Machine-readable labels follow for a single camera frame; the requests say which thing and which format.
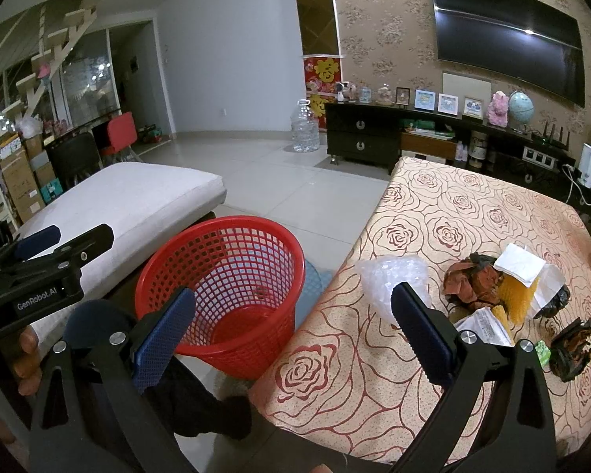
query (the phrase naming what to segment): flat screen tv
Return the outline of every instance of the flat screen tv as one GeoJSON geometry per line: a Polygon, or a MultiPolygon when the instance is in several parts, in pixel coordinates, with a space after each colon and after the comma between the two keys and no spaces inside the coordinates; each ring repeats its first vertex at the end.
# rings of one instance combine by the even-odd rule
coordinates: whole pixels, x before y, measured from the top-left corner
{"type": "Polygon", "coordinates": [[[584,106],[578,22],[537,0],[433,0],[438,58],[513,76],[584,106]]]}

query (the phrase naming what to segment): staircase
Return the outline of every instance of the staircase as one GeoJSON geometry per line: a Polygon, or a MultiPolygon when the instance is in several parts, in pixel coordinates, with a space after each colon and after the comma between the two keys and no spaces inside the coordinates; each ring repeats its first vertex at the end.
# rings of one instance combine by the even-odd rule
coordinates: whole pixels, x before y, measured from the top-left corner
{"type": "MultiPolygon", "coordinates": [[[[46,30],[51,28],[48,23],[46,23],[46,5],[42,4],[39,7],[39,33],[36,37],[32,37],[32,40],[35,43],[33,45],[31,43],[27,45],[26,42],[29,37],[23,37],[21,40],[22,48],[24,50],[38,50],[38,53],[31,57],[33,73],[15,82],[19,99],[10,102],[8,106],[6,106],[6,101],[4,99],[6,96],[3,96],[2,94],[0,95],[2,98],[0,100],[0,144],[3,143],[7,138],[10,138],[10,136],[14,135],[15,123],[17,120],[21,119],[23,116],[30,117],[35,114],[35,110],[38,107],[44,92],[47,90],[46,84],[41,82],[37,77],[39,68],[44,64],[48,64],[50,67],[49,78],[52,80],[74,46],[96,20],[96,6],[98,5],[99,1],[100,0],[81,0],[79,9],[68,12],[63,18],[63,23],[59,24],[60,26],[63,25],[64,28],[60,28],[59,30],[52,31],[50,33],[46,32],[46,30]]],[[[24,11],[19,16],[17,21],[10,28],[0,43],[0,50],[14,32],[16,32],[15,37],[17,37],[18,26],[24,17],[31,13],[32,10],[33,9],[24,11]]],[[[13,61],[13,59],[2,59],[0,66],[3,69],[8,67],[9,61],[13,61]]],[[[9,87],[4,86],[4,89],[1,91],[1,93],[7,93],[8,90],[9,87]]],[[[17,231],[19,225],[16,212],[14,211],[11,201],[8,197],[7,188],[2,180],[1,170],[0,220],[7,222],[13,231],[17,231]]]]}

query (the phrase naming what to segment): floral tablecloth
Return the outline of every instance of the floral tablecloth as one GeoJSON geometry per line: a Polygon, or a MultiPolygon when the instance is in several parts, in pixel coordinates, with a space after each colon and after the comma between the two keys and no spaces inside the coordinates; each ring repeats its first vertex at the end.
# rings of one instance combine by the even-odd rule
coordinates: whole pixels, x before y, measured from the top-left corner
{"type": "MultiPolygon", "coordinates": [[[[576,317],[591,318],[589,235],[564,203],[466,170],[403,158],[344,265],[281,357],[250,391],[274,425],[351,455],[394,462],[442,394],[429,383],[397,327],[364,300],[353,263],[386,254],[418,254],[429,263],[435,308],[459,311],[440,295],[451,263],[479,251],[498,255],[527,245],[561,268],[572,299],[555,318],[527,321],[515,338],[549,343],[576,317]]],[[[591,363],[563,384],[549,367],[560,455],[591,431],[591,363]]],[[[451,460],[468,453],[490,396],[484,384],[451,460]]]]}

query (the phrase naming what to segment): wooden drawer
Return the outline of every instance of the wooden drawer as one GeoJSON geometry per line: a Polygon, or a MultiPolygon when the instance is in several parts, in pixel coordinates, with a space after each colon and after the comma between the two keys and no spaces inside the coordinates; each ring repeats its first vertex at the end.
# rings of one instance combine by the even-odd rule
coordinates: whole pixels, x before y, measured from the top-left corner
{"type": "Polygon", "coordinates": [[[326,122],[329,129],[361,135],[397,137],[400,129],[399,116],[392,109],[349,103],[328,105],[326,122]]]}
{"type": "Polygon", "coordinates": [[[398,138],[329,130],[328,154],[390,165],[398,160],[398,138]]]}
{"type": "Polygon", "coordinates": [[[421,137],[408,133],[401,133],[401,151],[413,151],[415,153],[439,156],[447,160],[455,159],[455,148],[457,143],[454,140],[439,140],[432,137],[421,137]]]}

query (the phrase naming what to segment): large plastic water bottle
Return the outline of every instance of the large plastic water bottle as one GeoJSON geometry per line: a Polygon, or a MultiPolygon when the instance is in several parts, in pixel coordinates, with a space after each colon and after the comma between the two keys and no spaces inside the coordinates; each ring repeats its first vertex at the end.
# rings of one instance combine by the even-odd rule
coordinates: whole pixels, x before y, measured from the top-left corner
{"type": "Polygon", "coordinates": [[[308,99],[300,99],[291,115],[294,151],[298,153],[308,153],[320,148],[320,124],[309,105],[308,99]]]}

